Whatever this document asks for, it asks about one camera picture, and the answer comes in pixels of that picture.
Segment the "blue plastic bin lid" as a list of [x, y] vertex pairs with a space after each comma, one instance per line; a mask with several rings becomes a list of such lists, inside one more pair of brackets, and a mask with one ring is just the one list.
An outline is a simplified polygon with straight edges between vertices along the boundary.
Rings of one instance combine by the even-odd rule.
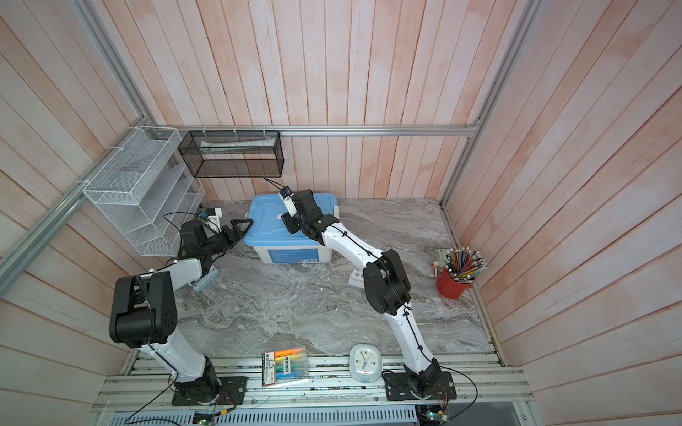
[[245, 243], [250, 247], [320, 246], [320, 243], [309, 239], [301, 231], [291, 234], [282, 221], [282, 216], [287, 213], [280, 195], [255, 197], [248, 215], [254, 224], [244, 238]]

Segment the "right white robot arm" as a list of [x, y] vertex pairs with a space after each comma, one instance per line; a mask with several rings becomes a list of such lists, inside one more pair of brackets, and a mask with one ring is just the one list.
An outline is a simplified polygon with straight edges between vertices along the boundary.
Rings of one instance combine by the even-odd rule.
[[311, 190], [295, 193], [286, 186], [279, 195], [287, 209], [282, 221], [290, 233], [302, 232], [341, 254], [362, 273], [370, 306], [386, 318], [399, 343], [410, 391], [419, 399], [426, 398], [442, 370], [417, 326], [410, 303], [411, 285], [400, 255], [395, 250], [371, 246], [339, 218], [324, 214]]

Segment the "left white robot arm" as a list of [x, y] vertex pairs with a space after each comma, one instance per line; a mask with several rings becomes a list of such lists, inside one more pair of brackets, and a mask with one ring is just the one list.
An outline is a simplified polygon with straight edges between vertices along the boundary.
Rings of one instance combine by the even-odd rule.
[[221, 383], [211, 361], [178, 330], [175, 291], [207, 277], [216, 259], [225, 256], [253, 226], [233, 219], [219, 229], [196, 218], [179, 229], [179, 252], [171, 266], [117, 280], [109, 323], [111, 339], [151, 356], [170, 372], [181, 399], [209, 405]]

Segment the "white plastic storage bin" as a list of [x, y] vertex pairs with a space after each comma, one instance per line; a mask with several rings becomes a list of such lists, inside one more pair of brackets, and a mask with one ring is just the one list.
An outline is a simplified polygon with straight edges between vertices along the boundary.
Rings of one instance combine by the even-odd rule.
[[253, 246], [265, 264], [319, 264], [328, 263], [333, 250], [319, 244], [315, 246]]

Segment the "white test tube rack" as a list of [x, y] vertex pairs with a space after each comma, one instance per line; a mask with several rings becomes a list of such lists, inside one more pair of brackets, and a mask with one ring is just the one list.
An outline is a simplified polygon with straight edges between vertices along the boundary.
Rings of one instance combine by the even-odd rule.
[[348, 284], [357, 289], [364, 289], [364, 278], [361, 271], [355, 269], [348, 279]]

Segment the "highlighter marker pack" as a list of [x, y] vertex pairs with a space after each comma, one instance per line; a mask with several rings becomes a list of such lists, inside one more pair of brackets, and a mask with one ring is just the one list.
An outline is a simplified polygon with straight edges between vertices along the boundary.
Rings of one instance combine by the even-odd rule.
[[309, 363], [304, 347], [280, 351], [265, 351], [261, 356], [261, 383], [263, 387], [284, 386], [307, 380]]

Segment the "white round clock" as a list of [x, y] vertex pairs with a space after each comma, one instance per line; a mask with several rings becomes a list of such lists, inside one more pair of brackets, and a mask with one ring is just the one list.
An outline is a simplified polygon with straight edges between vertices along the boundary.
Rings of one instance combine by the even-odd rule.
[[382, 354], [370, 344], [355, 345], [349, 355], [349, 372], [360, 383], [375, 383], [382, 376]]

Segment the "red pencil cup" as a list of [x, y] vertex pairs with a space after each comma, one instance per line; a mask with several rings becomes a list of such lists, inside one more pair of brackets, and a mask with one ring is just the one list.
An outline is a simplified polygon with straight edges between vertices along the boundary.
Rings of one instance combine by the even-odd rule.
[[436, 289], [447, 299], [458, 299], [467, 289], [472, 287], [472, 280], [461, 276], [455, 270], [443, 269], [436, 280]]

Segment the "colored pencils bundle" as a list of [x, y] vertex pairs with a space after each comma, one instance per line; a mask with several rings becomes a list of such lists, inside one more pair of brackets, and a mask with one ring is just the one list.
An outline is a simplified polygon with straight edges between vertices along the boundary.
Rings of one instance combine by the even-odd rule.
[[488, 268], [488, 262], [479, 251], [451, 248], [446, 252], [445, 273], [455, 282], [472, 284], [475, 278]]

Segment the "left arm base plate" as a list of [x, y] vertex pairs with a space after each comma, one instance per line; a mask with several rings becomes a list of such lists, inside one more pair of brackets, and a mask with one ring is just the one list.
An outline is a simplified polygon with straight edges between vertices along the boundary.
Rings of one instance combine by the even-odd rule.
[[175, 385], [172, 406], [239, 406], [243, 404], [248, 378], [219, 376], [216, 380], [197, 379]]

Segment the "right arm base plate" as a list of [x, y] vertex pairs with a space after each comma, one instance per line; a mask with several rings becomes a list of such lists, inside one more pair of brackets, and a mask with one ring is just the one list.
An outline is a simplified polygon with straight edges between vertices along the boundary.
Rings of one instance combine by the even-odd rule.
[[433, 383], [420, 383], [410, 373], [382, 372], [385, 395], [389, 401], [430, 400], [450, 401], [457, 399], [451, 373], [441, 373]]

